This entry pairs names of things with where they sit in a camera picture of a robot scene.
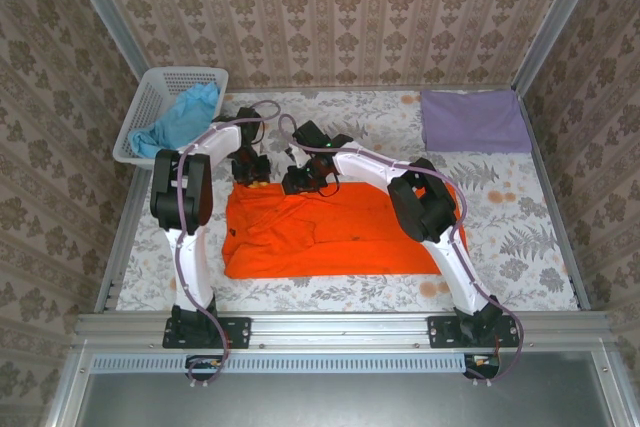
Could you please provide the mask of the orange t-shirt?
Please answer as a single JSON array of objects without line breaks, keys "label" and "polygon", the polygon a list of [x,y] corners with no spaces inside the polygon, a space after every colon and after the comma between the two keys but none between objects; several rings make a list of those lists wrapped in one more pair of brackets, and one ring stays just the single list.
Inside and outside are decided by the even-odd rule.
[{"label": "orange t-shirt", "polygon": [[222,257],[232,279],[440,272],[403,232],[389,196],[366,183],[345,183],[327,197],[235,185],[226,221]]}]

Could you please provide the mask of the light blue t-shirt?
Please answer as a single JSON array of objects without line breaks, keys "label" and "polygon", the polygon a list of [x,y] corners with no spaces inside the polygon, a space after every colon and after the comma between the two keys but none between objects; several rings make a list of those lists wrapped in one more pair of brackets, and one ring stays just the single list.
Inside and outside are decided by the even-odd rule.
[{"label": "light blue t-shirt", "polygon": [[178,150],[188,145],[208,129],[219,98],[219,89],[213,82],[198,83],[180,93],[157,120],[128,134],[133,154],[154,159],[160,150]]}]

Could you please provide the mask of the floral tablecloth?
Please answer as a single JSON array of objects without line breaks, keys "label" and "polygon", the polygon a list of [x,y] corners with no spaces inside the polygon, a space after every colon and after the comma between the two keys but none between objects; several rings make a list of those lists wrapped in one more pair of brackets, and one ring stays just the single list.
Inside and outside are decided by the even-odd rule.
[{"label": "floral tablecloth", "polygon": [[[411,161],[427,155],[416,91],[235,93],[222,110],[232,115],[257,104],[298,122],[313,121],[330,135],[343,133],[383,155]],[[554,220],[528,154],[430,153],[429,160],[463,191],[467,245],[486,290],[514,311],[574,311],[579,302],[558,242]],[[213,172],[214,211],[205,232],[211,284],[218,307],[248,312],[419,312],[452,308],[437,275],[373,275],[233,280],[224,273],[228,164]],[[164,233],[143,209],[116,307],[167,311],[176,296],[172,254]]]}]

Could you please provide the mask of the white perforated plastic basket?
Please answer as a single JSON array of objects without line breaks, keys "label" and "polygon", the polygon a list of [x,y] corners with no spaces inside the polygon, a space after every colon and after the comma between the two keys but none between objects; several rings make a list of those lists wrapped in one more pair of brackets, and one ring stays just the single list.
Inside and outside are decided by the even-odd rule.
[{"label": "white perforated plastic basket", "polygon": [[147,70],[131,101],[114,144],[113,158],[120,163],[152,170],[154,161],[134,154],[128,139],[131,131],[147,127],[160,118],[175,103],[182,92],[196,84],[213,83],[219,99],[213,116],[217,116],[223,103],[229,73],[222,68],[202,66],[168,66]]}]

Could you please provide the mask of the purple folded t-shirt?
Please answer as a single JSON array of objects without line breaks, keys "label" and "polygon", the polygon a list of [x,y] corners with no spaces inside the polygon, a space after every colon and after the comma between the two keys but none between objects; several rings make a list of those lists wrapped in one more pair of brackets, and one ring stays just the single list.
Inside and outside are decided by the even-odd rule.
[{"label": "purple folded t-shirt", "polygon": [[519,154],[532,150],[516,94],[511,90],[421,92],[422,139],[434,152]]}]

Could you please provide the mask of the grey metal sheet panel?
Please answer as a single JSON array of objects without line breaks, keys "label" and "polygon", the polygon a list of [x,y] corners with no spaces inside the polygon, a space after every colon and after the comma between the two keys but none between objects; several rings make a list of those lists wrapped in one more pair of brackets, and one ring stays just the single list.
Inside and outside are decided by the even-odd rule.
[{"label": "grey metal sheet panel", "polygon": [[100,372],[69,358],[46,427],[640,427],[617,355],[526,353],[504,379],[457,373]]}]

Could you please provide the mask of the aluminium back rail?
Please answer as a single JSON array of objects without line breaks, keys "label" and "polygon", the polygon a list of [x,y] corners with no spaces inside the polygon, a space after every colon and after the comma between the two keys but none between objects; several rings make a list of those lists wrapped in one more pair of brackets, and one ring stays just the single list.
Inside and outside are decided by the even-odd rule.
[{"label": "aluminium back rail", "polygon": [[483,92],[495,90],[513,90],[509,84],[464,84],[464,85],[385,85],[385,86],[306,86],[306,87],[262,87],[262,88],[231,88],[228,87],[226,93],[272,93],[272,92],[352,92],[352,91],[461,91],[461,92]]}]

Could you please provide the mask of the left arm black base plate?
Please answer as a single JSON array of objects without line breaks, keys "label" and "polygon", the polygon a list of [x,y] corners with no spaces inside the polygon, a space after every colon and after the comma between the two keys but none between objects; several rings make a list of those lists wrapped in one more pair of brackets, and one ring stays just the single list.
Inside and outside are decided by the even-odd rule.
[{"label": "left arm black base plate", "polygon": [[[249,317],[222,317],[217,319],[230,349],[247,349],[251,337]],[[222,349],[222,336],[206,316],[194,320],[167,320],[162,338],[165,349]]]}]

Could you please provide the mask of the aluminium mounting rail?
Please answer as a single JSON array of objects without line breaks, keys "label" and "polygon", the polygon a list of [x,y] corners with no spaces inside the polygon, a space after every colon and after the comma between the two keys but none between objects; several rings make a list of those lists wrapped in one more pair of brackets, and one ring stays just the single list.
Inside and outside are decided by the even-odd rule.
[{"label": "aluminium mounting rail", "polygon": [[[427,312],[249,313],[249,350],[257,352],[410,352],[429,349]],[[523,350],[591,351],[615,343],[606,315],[593,311],[519,312]],[[78,318],[71,349],[157,352],[169,313],[114,311]]]}]

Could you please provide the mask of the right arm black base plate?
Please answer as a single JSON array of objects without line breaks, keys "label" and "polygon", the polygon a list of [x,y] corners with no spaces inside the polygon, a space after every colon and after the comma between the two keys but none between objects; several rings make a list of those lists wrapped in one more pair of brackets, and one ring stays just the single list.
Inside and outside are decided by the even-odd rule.
[{"label": "right arm black base plate", "polygon": [[492,348],[517,347],[519,330],[514,319],[501,316],[496,324],[486,332],[465,333],[461,319],[456,315],[430,316],[427,318],[430,346],[445,348]]}]

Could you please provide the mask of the aluminium frame post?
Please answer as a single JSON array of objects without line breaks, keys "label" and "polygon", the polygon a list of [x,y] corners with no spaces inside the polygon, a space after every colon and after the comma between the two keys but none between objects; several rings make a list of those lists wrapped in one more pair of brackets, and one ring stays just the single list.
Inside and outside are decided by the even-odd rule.
[{"label": "aluminium frame post", "polygon": [[548,57],[579,0],[553,0],[514,80],[512,89],[523,97]]},{"label": "aluminium frame post", "polygon": [[115,0],[90,0],[137,80],[149,65]]}]

